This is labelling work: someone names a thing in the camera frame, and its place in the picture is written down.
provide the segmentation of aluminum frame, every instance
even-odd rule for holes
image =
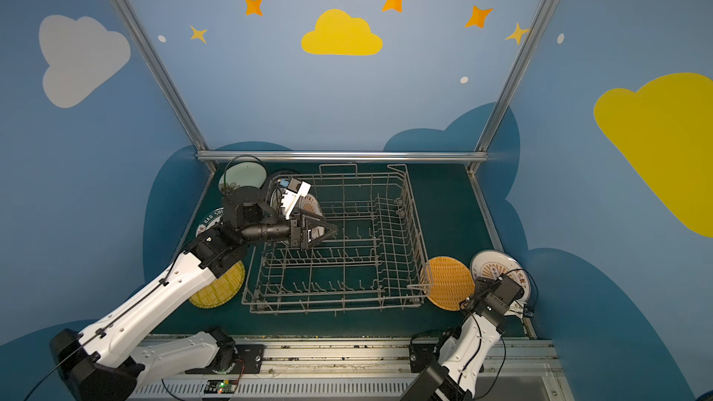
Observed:
[[[530,31],[525,35],[525,41],[522,43],[518,55],[515,57],[515,61],[512,64],[512,69],[508,74],[508,78],[505,81],[503,90],[498,96],[498,100],[495,102],[493,111],[486,122],[481,136],[476,144],[476,151],[486,152],[490,143],[493,141],[495,132],[498,130],[503,117],[505,116],[505,111],[507,111],[512,98],[515,96],[518,85],[527,70],[530,60],[535,54],[540,40],[542,39],[545,30],[550,23],[550,19],[555,13],[557,4],[560,0],[541,0],[535,11],[535,16],[530,23]],[[472,162],[468,165],[468,170],[475,172],[478,168],[479,163]]]
[[[196,158],[202,162],[228,162],[238,155],[256,156],[263,162],[425,162],[481,163],[487,152],[383,152],[383,151],[239,151],[199,150]]]
[[[131,3],[128,0],[109,0],[109,3],[111,3],[119,19],[121,19],[121,22],[126,27],[131,39],[136,44],[136,48],[138,48],[144,61],[146,61],[148,69],[151,71],[151,74],[153,74],[159,87],[161,87],[161,90],[166,96],[166,100],[176,113],[178,120],[181,122],[181,125],[183,125],[183,129],[188,134],[191,142],[198,150],[208,150],[208,143],[206,143],[205,138],[201,134],[201,130],[198,129],[198,125],[188,110],[188,106],[186,106],[186,103],[183,101],[183,97],[178,92],[178,88],[168,74],[161,58],[159,58],[156,49],[151,44],[148,33]],[[214,164],[207,163],[207,165],[211,172],[215,171]]]

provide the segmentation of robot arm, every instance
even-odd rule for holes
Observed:
[[[309,184],[291,179],[284,186],[289,198],[281,214],[258,188],[243,186],[224,196],[222,220],[186,245],[157,278],[81,332],[64,330],[52,339],[60,378],[77,401],[123,401],[137,386],[183,370],[225,370],[234,362],[235,342],[217,328],[160,347],[137,346],[178,306],[243,260],[250,245],[289,241],[308,249],[336,233],[323,216],[294,207]],[[326,233],[312,238],[316,227]]]
[[[478,373],[503,333],[505,314],[523,293],[507,275],[496,280],[477,278],[475,293],[461,303],[468,318],[460,326],[459,335],[445,340],[438,359],[434,358],[414,379],[401,400],[460,401],[467,392],[475,396]]]

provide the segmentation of ceramic plate with logo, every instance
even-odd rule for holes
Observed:
[[[241,186],[254,186],[259,188],[267,178],[267,171],[258,163],[245,162],[230,166],[225,174],[218,180],[218,189],[223,193],[230,193]]]
[[[518,301],[524,303],[530,297],[530,279],[522,270],[520,263],[505,253],[486,249],[475,254],[471,261],[471,273],[473,280],[477,277],[497,279],[507,273],[509,278],[516,281],[525,290],[525,295]]]

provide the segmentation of metal dish rack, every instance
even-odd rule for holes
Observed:
[[[310,250],[255,248],[242,295],[250,312],[419,307],[432,274],[406,165],[359,173],[356,164],[323,164],[318,174],[292,176],[312,185],[339,232]]]

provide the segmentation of orange star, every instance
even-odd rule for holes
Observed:
[[[483,25],[486,24],[486,17],[490,12],[493,10],[491,8],[490,10],[481,10],[478,7],[473,7],[473,15],[471,16],[471,19],[466,23],[466,28],[472,27],[473,25],[477,25],[478,27],[482,28]]]
[[[247,16],[248,14],[257,14],[258,16],[262,16],[263,12],[260,11],[260,4],[262,3],[263,0],[245,0],[245,3],[247,4],[247,10],[245,11],[245,15]]]
[[[387,2],[384,4],[384,9],[381,11],[396,10],[400,13],[401,12],[401,1],[402,0],[387,0]]]

